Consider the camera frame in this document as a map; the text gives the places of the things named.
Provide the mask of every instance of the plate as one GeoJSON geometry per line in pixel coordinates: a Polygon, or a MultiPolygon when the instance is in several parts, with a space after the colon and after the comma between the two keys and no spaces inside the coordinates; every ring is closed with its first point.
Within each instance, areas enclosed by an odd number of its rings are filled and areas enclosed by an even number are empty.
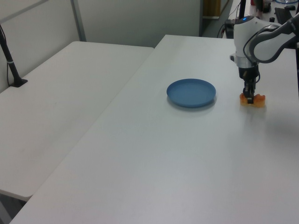
{"type": "Polygon", "coordinates": [[[281,4],[294,4],[298,2],[298,0],[275,0],[275,1],[281,4]]]}
{"type": "Polygon", "coordinates": [[[216,95],[216,89],[207,81],[188,78],[170,84],[166,93],[176,105],[194,108],[211,103],[216,95]]]}

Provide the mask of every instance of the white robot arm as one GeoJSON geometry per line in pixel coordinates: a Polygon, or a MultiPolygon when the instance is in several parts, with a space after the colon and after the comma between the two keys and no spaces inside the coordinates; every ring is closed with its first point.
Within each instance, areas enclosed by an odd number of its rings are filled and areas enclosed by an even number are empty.
{"type": "Polygon", "coordinates": [[[299,14],[285,24],[262,21],[254,16],[236,21],[234,26],[235,54],[230,59],[239,67],[244,80],[243,93],[253,103],[258,63],[271,63],[281,51],[299,37],[299,14]]]}

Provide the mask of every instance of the floor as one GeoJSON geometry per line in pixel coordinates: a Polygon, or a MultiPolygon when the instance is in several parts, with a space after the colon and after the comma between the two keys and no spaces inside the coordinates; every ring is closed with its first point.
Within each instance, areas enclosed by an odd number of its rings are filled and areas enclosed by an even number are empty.
{"type": "Polygon", "coordinates": [[[230,9],[232,7],[233,0],[229,0],[228,4],[223,9],[219,19],[217,20],[207,20],[203,19],[203,37],[214,37],[217,38],[218,31],[220,30],[221,26],[224,24],[224,21],[228,18],[230,9]]]}

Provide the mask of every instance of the orange object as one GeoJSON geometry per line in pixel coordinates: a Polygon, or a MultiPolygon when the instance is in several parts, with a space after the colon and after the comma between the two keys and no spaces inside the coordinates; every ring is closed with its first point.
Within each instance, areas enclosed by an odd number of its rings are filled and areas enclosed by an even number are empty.
{"type": "Polygon", "coordinates": [[[253,104],[247,102],[247,98],[243,93],[240,94],[240,104],[243,106],[254,106],[254,107],[264,107],[265,106],[266,96],[257,94],[253,98],[253,104]]]}

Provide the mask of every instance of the white wall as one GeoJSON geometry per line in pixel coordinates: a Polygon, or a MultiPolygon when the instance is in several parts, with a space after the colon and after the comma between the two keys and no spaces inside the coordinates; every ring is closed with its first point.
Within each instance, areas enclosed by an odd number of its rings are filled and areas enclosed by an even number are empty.
{"type": "Polygon", "coordinates": [[[76,0],[86,40],[155,47],[165,34],[199,36],[202,0],[76,0]]]}
{"type": "MultiPolygon", "coordinates": [[[[70,0],[46,1],[1,25],[21,77],[79,40],[70,0]]],[[[6,88],[6,59],[1,49],[0,92],[6,88]]]]}
{"type": "Polygon", "coordinates": [[[223,9],[224,9],[224,7],[226,6],[226,4],[227,4],[228,1],[229,1],[229,0],[221,0],[220,12],[223,11],[223,9]]]}

